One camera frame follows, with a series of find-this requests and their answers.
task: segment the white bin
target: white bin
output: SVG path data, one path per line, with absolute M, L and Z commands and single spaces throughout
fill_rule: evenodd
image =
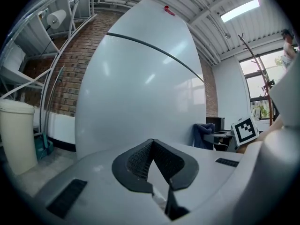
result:
M 38 161 L 33 138 L 34 107 L 8 99 L 0 100 L 0 133 L 14 174 L 34 167 Z

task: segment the ceiling light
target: ceiling light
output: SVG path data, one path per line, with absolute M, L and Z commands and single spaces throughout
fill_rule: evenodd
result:
M 259 2 L 258 0 L 253 0 L 251 2 L 248 2 L 244 5 L 241 5 L 231 11 L 229 11 L 228 13 L 225 13 L 224 15 L 221 16 L 223 22 L 227 22 L 229 21 L 230 19 L 233 19 L 234 17 L 238 16 L 238 15 L 241 15 L 253 8 L 257 8 L 259 7 Z

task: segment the red marker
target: red marker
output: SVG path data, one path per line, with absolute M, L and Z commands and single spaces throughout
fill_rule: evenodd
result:
M 169 6 L 165 6 L 165 11 L 166 11 L 167 13 L 169 13 L 169 14 L 175 16 L 175 13 L 174 13 L 174 12 L 171 12 L 171 11 L 169 10 Z

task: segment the white wall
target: white wall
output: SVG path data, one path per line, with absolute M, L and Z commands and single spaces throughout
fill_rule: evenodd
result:
M 38 124 L 39 109 L 36 107 L 33 120 Z M 75 144 L 75 118 L 50 112 L 47 135 L 59 141 Z
M 230 129 L 238 119 L 251 114 L 246 79 L 235 57 L 223 60 L 212 70 L 217 88 L 218 116 L 225 118 L 225 129 Z

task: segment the corrugated metal ceiling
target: corrugated metal ceiling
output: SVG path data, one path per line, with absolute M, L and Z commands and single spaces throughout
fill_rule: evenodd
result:
M 220 62 L 220 56 L 242 46 L 238 34 L 251 43 L 278 34 L 289 28 L 273 0 L 259 0 L 260 7 L 224 23 L 220 16 L 252 0 L 154 0 L 170 9 L 189 23 L 200 56 L 211 65 Z

